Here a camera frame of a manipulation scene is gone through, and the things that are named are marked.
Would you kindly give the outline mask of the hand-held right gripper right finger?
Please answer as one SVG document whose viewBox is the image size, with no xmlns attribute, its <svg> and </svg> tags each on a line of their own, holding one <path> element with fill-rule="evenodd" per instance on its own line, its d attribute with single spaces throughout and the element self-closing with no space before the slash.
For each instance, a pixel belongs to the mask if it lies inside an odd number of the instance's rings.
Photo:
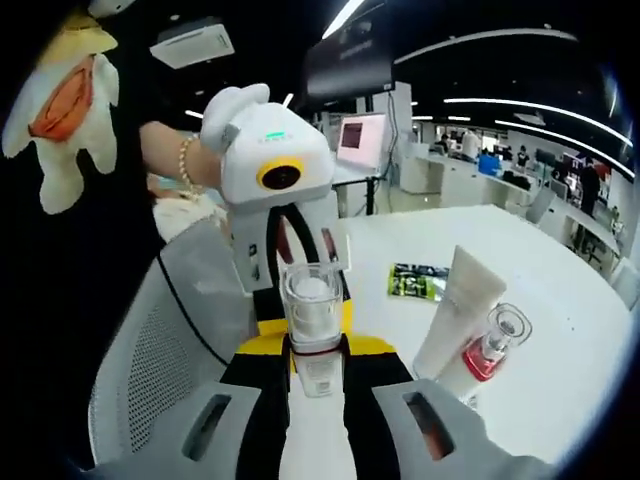
<svg viewBox="0 0 640 480">
<path fill-rule="evenodd" d="M 514 456 L 481 416 L 437 383 L 415 380 L 386 341 L 346 335 L 343 421 L 359 479 L 550 479 L 553 469 Z"/>
</svg>

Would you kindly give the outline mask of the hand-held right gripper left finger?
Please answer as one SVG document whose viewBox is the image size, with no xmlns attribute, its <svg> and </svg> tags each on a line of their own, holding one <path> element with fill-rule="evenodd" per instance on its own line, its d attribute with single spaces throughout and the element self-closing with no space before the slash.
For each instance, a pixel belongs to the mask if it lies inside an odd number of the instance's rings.
<svg viewBox="0 0 640 480">
<path fill-rule="evenodd" d="M 290 423 L 290 349 L 283 334 L 243 344 L 218 381 L 157 416 L 138 451 L 100 479 L 276 479 Z"/>
</svg>

